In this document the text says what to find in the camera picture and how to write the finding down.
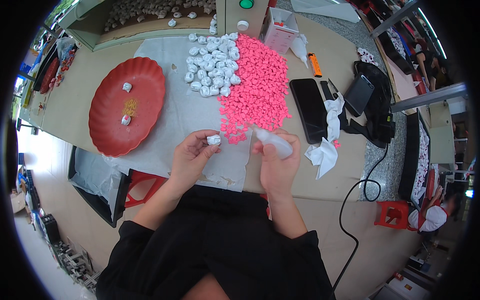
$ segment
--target white box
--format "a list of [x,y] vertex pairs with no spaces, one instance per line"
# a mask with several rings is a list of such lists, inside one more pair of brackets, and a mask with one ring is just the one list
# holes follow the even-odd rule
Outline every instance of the white box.
[[[274,24],[274,19],[281,20],[287,28]],[[285,54],[292,45],[293,40],[299,35],[297,20],[292,12],[279,8],[268,8],[265,24],[260,32],[260,40],[270,49],[280,54]]]

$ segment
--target glue bottle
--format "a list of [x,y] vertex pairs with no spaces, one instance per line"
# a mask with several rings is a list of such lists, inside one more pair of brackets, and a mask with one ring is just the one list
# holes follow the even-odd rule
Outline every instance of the glue bottle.
[[300,35],[300,37],[296,37],[293,42],[292,46],[290,46],[290,49],[292,49],[293,54],[297,56],[308,69],[308,64],[307,64],[307,47],[306,45],[308,44],[307,38],[305,35]]
[[278,135],[260,128],[254,128],[253,131],[264,146],[266,144],[272,144],[275,146],[278,158],[284,159],[293,153],[292,145]]

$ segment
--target black bag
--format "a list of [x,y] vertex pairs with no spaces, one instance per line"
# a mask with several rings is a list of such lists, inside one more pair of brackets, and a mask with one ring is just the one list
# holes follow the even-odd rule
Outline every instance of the black bag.
[[340,129],[347,133],[363,134],[375,146],[386,148],[395,136],[395,122],[392,122],[393,115],[390,113],[390,101],[392,99],[390,80],[382,70],[371,63],[356,61],[353,65],[355,76],[360,72],[363,73],[375,89],[364,110],[367,124],[361,126],[355,120],[350,119],[349,125],[346,110],[343,109],[338,116]]

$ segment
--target green button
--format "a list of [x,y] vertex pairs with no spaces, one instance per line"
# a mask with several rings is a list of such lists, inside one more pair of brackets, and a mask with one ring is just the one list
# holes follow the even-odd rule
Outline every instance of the green button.
[[249,9],[253,7],[253,0],[240,0],[240,7],[244,9]]

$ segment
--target black phone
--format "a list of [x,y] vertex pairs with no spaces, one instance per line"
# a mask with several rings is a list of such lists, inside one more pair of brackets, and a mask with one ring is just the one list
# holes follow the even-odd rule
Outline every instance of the black phone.
[[374,89],[373,84],[362,72],[357,74],[344,96],[345,107],[354,117],[359,117],[363,113]]
[[322,137],[327,137],[327,110],[317,82],[312,78],[294,79],[290,81],[290,88],[297,103],[307,142],[320,143]]

